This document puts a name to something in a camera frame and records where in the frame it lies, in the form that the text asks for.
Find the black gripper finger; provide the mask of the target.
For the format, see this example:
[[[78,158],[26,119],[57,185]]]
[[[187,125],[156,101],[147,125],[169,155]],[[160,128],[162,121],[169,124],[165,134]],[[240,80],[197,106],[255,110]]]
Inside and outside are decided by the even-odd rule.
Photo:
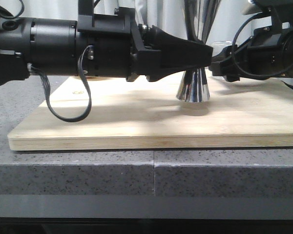
[[[133,74],[144,75],[149,82],[157,82],[174,73],[209,66],[212,51],[212,47],[207,45],[200,51],[146,47],[133,54]]]

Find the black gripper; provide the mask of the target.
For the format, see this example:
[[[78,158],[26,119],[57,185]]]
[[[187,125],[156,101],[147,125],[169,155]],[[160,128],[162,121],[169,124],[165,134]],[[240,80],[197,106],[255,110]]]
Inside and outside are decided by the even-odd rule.
[[[32,65],[47,75],[75,76],[79,56],[91,45],[83,62],[87,76],[128,77],[135,9],[119,7],[117,15],[94,13],[93,28],[86,32],[77,30],[77,21],[33,18],[30,33]],[[139,24],[138,29],[145,47],[185,51],[205,49],[201,42],[175,37],[154,25]]]
[[[239,45],[228,43],[212,57],[209,70],[214,77],[222,77],[227,82],[240,81],[240,76],[293,78],[293,27],[279,32],[261,28]]]

